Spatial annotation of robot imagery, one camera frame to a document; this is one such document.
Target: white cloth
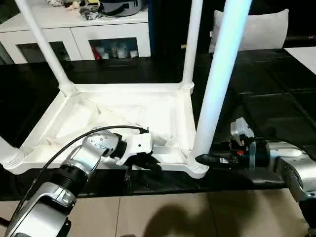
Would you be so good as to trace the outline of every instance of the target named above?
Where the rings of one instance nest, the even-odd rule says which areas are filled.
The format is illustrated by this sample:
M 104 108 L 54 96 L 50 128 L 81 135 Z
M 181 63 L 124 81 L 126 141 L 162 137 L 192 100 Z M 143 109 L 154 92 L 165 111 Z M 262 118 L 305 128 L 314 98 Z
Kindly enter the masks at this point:
M 215 50 L 223 15 L 221 11 L 214 11 L 210 53 Z M 239 50 L 282 48 L 287 34 L 287 27 L 288 9 L 273 14 L 248 16 Z

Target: beige floor tile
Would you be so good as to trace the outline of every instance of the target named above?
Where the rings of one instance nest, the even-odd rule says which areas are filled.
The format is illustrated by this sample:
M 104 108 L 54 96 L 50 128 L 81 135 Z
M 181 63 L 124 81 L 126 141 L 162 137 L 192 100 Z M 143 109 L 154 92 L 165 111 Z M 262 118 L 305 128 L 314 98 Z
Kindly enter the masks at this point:
M 0 202 L 0 216 L 9 219 L 18 202 Z M 69 219 L 70 237 L 114 237 L 117 227 L 119 197 L 78 199 Z M 0 236 L 5 228 L 0 226 Z
M 18 203 L 18 201 L 0 201 L 0 216 L 10 220 Z M 0 236 L 4 236 L 5 230 L 5 227 L 0 226 Z
M 215 237 L 207 194 L 121 197 L 117 237 Z
M 209 193 L 219 237 L 303 237 L 307 224 L 288 189 Z

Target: glass cabinet door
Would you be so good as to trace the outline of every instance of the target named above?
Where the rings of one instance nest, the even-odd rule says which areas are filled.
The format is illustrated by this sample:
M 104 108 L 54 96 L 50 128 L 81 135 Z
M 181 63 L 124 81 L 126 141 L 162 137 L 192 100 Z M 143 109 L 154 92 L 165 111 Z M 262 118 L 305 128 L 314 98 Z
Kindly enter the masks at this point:
M 70 28 L 43 29 L 43 33 L 60 61 L 82 60 Z M 0 42 L 16 64 L 45 62 L 31 31 L 0 33 Z
M 6 64 L 14 64 L 14 62 L 0 42 L 0 65 Z
M 49 44 L 54 50 L 59 61 L 70 60 L 68 52 L 66 51 L 65 46 L 61 41 L 50 42 Z M 42 54 L 37 43 L 18 44 L 17 47 L 19 48 L 28 63 L 46 62 L 44 55 Z
M 136 38 L 89 40 L 94 59 L 138 57 Z
M 71 28 L 83 60 L 150 57 L 148 23 Z

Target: robotic arm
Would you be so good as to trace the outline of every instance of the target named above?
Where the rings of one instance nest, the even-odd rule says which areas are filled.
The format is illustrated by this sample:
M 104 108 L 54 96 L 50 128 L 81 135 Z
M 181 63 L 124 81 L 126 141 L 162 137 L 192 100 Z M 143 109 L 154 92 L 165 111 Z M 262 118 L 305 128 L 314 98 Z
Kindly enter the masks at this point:
M 243 118 L 231 123 L 231 135 L 230 141 L 213 144 L 210 154 L 197 157 L 197 162 L 229 169 L 266 167 L 279 173 L 310 226 L 309 235 L 316 236 L 316 162 L 290 143 L 255 138 Z
M 6 237 L 66 237 L 71 222 L 68 215 L 76 198 L 93 174 L 102 157 L 113 158 L 118 165 L 141 153 L 151 157 L 151 164 L 137 164 L 147 168 L 157 164 L 151 156 L 153 140 L 150 133 L 122 136 L 108 130 L 86 136 L 76 147 L 50 182 L 42 184 L 26 205 L 11 220 Z

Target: black tabletop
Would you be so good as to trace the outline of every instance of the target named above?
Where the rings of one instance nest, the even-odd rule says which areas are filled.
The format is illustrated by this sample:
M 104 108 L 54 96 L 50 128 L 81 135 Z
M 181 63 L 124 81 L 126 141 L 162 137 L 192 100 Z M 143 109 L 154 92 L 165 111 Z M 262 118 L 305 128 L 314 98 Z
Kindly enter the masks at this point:
M 192 106 L 196 125 L 212 61 L 197 55 Z M 63 65 L 74 83 L 180 82 L 183 57 L 137 58 L 111 61 L 78 61 Z M 2 72 L 0 135 L 19 147 L 58 93 L 58 84 L 46 63 L 0 66 Z M 316 157 L 316 75 L 284 50 L 239 52 L 227 90 L 214 141 L 227 140 L 230 122 L 243 116 L 257 136 L 286 139 Z M 0 167 L 0 200 L 19 199 L 38 170 L 13 175 Z M 49 180 L 47 170 L 39 185 Z M 276 174 L 212 169 L 199 180 L 184 172 L 97 170 L 80 197 L 194 193 L 219 190 L 282 188 Z

